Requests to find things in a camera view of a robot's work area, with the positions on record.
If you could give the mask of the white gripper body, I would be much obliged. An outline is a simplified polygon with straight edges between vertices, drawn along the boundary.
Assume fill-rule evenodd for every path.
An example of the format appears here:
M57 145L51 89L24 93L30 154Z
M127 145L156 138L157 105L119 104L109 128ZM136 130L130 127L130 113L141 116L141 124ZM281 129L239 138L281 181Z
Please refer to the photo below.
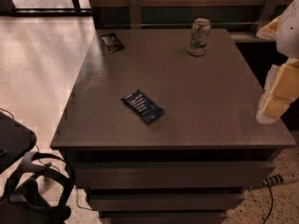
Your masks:
M293 0L281 14L277 50L289 58L299 58L299 0Z

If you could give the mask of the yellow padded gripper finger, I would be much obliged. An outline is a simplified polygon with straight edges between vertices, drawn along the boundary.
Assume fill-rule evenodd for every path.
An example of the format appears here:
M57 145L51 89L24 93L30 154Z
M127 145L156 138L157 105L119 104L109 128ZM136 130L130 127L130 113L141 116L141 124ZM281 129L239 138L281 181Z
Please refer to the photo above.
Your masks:
M283 65L273 64L264 83L256 119L261 124L276 122L299 98L299 60L289 58Z
M277 16L271 20L257 32L256 36L265 40L275 40L280 18L281 16Z

